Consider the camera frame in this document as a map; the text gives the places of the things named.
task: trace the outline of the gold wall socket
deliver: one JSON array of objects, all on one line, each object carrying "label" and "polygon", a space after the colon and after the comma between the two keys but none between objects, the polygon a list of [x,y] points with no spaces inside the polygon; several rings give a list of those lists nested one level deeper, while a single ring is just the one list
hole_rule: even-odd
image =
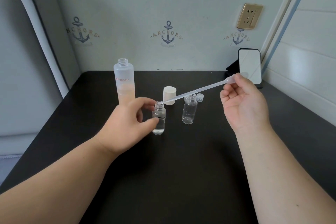
[{"label": "gold wall socket", "polygon": [[241,11],[237,28],[254,29],[262,9],[262,5],[245,4]]}]

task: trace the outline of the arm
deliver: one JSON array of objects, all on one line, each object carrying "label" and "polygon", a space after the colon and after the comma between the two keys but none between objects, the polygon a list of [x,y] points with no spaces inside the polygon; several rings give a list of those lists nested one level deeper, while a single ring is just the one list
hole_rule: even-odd
[{"label": "arm", "polygon": [[260,224],[336,223],[336,202],[300,166],[272,129],[264,96],[237,74],[220,96],[244,161]]},{"label": "arm", "polygon": [[141,123],[141,108],[154,105],[137,98],[117,106],[96,136],[0,195],[1,223],[78,223],[112,161],[155,128],[157,118]]}]

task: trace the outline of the bottle neck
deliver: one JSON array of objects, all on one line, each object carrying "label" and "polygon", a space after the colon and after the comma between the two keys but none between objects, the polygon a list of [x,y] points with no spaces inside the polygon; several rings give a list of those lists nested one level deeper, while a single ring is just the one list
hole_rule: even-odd
[{"label": "bottle neck", "polygon": [[163,110],[164,103],[162,101],[157,101],[155,104],[155,109],[160,111]]},{"label": "bottle neck", "polygon": [[128,65],[128,59],[118,59],[118,63],[120,66],[127,66]]},{"label": "bottle neck", "polygon": [[196,100],[196,94],[192,94],[189,96],[189,101],[195,101]]}]

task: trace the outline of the clear plastic bottle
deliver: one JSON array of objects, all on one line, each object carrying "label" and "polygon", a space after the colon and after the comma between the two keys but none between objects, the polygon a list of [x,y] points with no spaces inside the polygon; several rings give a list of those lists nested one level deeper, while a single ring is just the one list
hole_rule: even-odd
[{"label": "clear plastic bottle", "polygon": [[119,59],[113,69],[119,104],[127,104],[135,99],[134,67],[128,59]]},{"label": "clear plastic bottle", "polygon": [[197,108],[196,94],[192,94],[185,100],[182,121],[185,124],[191,124],[194,121]]},{"label": "clear plastic bottle", "polygon": [[159,118],[159,122],[156,125],[156,128],[152,132],[153,134],[161,135],[165,130],[165,122],[166,122],[166,109],[164,108],[164,104],[162,103],[162,101],[156,102],[155,110],[153,111],[152,117]]}]

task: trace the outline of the plastic pipette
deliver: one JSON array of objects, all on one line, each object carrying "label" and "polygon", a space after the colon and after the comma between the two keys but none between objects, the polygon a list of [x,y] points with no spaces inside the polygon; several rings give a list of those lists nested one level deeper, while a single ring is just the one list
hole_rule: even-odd
[{"label": "plastic pipette", "polygon": [[199,89],[197,89],[197,90],[189,91],[189,92],[187,92],[187,93],[178,95],[178,96],[176,96],[176,97],[173,97],[173,98],[171,98],[171,99],[168,99],[168,100],[164,101],[163,103],[167,103],[167,102],[169,102],[169,101],[178,100],[178,99],[180,99],[180,98],[184,98],[184,97],[190,96],[190,95],[192,95],[192,94],[196,94],[196,93],[199,93],[199,92],[201,92],[201,91],[208,90],[208,89],[211,89],[211,88],[216,87],[216,86],[219,86],[219,85],[223,85],[223,84],[227,84],[227,83],[228,83],[228,84],[231,84],[231,83],[235,83],[235,82],[236,82],[236,81],[235,81],[235,75],[231,75],[231,76],[229,76],[228,78],[226,78],[226,79],[223,80],[223,81],[216,82],[216,83],[214,83],[214,84],[210,84],[210,85],[208,85],[208,86],[199,88]]}]

